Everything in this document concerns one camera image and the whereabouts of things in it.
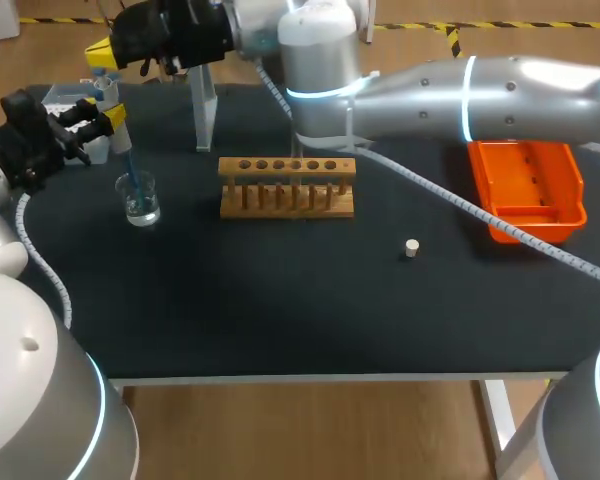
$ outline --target metal stand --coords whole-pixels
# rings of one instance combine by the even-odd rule
[[[368,44],[373,41],[373,27],[376,23],[376,0],[370,0],[369,2],[369,22],[367,23],[367,39],[365,40]]]
[[[502,380],[480,382],[493,448],[497,480],[519,480],[538,459],[538,414],[546,395],[535,404],[516,430],[509,398]]]
[[[213,86],[209,65],[190,68],[188,77],[193,101],[193,118],[196,125],[196,150],[209,152],[218,107],[218,97]]]

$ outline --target wooden test tube rack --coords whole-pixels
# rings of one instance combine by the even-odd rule
[[[221,218],[353,217],[353,158],[220,157],[218,175]]]

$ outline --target black table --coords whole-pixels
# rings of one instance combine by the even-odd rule
[[[211,154],[195,152],[186,86],[121,94],[136,161],[157,180],[159,224],[126,222],[113,159],[65,169],[25,219],[71,294],[73,334],[110,378],[562,372],[600,345],[600,283],[495,244],[366,159],[353,220],[219,220],[218,156],[289,154],[288,121],[263,89],[218,89]],[[374,149],[477,202],[466,147]],[[600,265],[600,155],[577,157],[589,221],[565,248]],[[413,261],[409,238],[421,244]],[[37,268],[23,279],[60,311]]]

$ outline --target orange tray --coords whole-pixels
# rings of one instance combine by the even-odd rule
[[[561,143],[473,142],[469,158],[482,207],[549,243],[562,243],[587,223],[584,182]],[[519,243],[489,226],[499,243]]]

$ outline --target wooden floor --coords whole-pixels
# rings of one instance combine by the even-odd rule
[[[116,1],[103,3],[117,12]],[[97,15],[93,0],[21,0],[19,8],[22,17]],[[378,0],[379,23],[489,20],[600,21],[600,0]],[[0,42],[0,97],[88,77],[82,51],[105,35],[102,26],[24,25],[19,38]],[[466,29],[460,43],[467,54],[600,64],[600,30]],[[389,73],[451,52],[444,35],[409,30],[376,32],[361,55],[365,69]],[[141,81],[138,68],[125,80]],[[214,76],[257,82],[236,56],[214,65]],[[518,421],[544,388],[507,387]],[[477,405],[468,382],[138,388],[139,478],[486,480],[492,473]]]

